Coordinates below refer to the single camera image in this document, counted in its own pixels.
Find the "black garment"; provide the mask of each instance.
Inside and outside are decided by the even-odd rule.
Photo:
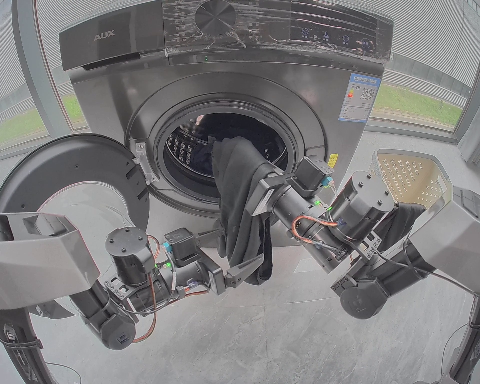
[[[252,217],[245,205],[258,182],[274,167],[250,141],[235,137],[214,143],[212,168],[221,196],[220,224],[225,228],[218,254],[227,256],[230,266],[235,266],[263,253],[263,264],[245,280],[260,285],[272,275],[270,219]]]
[[[380,252],[386,251],[404,237],[412,229],[417,217],[423,212],[425,212],[425,207],[421,204],[398,202],[395,208],[374,229],[375,233],[382,239],[378,250]]]

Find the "qr code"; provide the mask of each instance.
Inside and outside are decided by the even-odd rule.
[[[365,87],[361,93],[360,99],[372,101],[373,97],[375,96],[375,90],[376,88]]]

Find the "yellow sticker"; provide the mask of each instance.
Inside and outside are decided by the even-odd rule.
[[[338,153],[332,153],[330,158],[328,159],[328,166],[333,168],[336,164],[336,160],[338,159]]]

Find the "grass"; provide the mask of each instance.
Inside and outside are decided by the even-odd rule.
[[[85,120],[75,95],[64,96],[62,100],[72,123]],[[0,123],[0,144],[45,130],[38,111],[32,109]]]
[[[85,120],[75,95],[64,96],[62,100],[72,123]],[[444,101],[385,84],[380,86],[373,107],[399,109],[451,126],[456,124],[462,113],[461,108]],[[33,109],[0,123],[0,144],[44,130],[45,126],[40,115]]]
[[[373,107],[399,109],[401,112],[421,115],[451,126],[456,124],[462,113],[462,108],[442,100],[385,84],[380,86]]]

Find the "plastic wrap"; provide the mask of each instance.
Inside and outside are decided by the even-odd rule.
[[[206,14],[217,17],[208,21]],[[163,15],[168,56],[252,47],[339,52],[380,62],[391,56],[392,20],[323,1],[163,0]],[[227,31],[212,34],[215,23],[217,31]]]

